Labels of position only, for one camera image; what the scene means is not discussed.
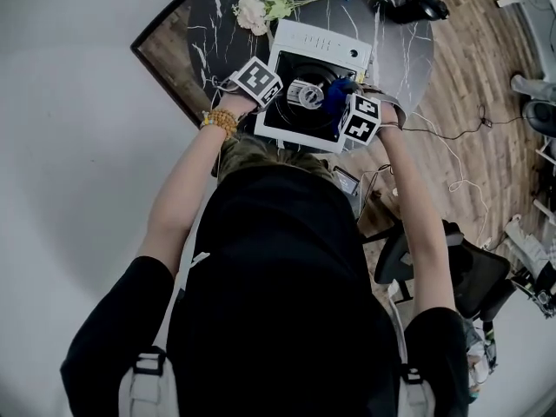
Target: black t-shirt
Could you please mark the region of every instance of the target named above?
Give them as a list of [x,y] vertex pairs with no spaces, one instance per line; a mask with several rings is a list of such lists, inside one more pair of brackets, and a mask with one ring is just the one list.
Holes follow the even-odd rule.
[[[190,270],[169,330],[181,415],[396,415],[394,328],[333,184],[285,166],[228,176],[201,220],[201,252],[210,257]],[[62,367],[74,415],[117,415],[120,380],[155,339],[172,288],[159,261],[137,258],[93,311]],[[436,415],[467,415],[459,316],[419,315],[407,345]]]

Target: camouflage shorts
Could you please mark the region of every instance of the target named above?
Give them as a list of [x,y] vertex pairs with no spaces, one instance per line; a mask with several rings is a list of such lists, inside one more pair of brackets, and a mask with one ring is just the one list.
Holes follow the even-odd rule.
[[319,161],[308,153],[278,149],[273,144],[261,142],[248,135],[232,137],[222,145],[218,183],[239,169],[269,165],[296,167],[338,185],[334,174],[328,170],[326,161]]

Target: hand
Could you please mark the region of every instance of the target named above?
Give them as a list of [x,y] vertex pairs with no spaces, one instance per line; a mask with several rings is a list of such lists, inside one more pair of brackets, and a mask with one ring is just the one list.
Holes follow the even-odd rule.
[[224,93],[218,108],[227,109],[231,111],[234,116],[241,117],[257,108],[257,104],[253,99],[249,99],[248,97],[239,94]]

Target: white floor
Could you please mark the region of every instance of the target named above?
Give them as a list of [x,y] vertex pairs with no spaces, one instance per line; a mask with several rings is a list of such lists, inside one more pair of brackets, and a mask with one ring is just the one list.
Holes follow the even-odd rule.
[[[0,414],[59,417],[58,369],[135,253],[195,129],[129,51],[171,0],[0,0]],[[556,321],[516,295],[472,416],[556,383]]]

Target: black round table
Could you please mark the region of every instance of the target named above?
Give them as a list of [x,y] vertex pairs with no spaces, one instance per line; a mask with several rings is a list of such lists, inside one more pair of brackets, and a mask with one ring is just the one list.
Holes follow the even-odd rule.
[[[267,36],[241,28],[232,5],[239,0],[193,0],[189,16],[189,54],[208,97],[215,76],[223,80],[253,55],[268,62]],[[357,38],[373,46],[367,83],[396,97],[409,115],[425,95],[434,59],[430,22],[400,25],[385,16],[388,4],[405,0],[322,0],[300,7],[289,19]],[[353,149],[362,145],[353,143]]]

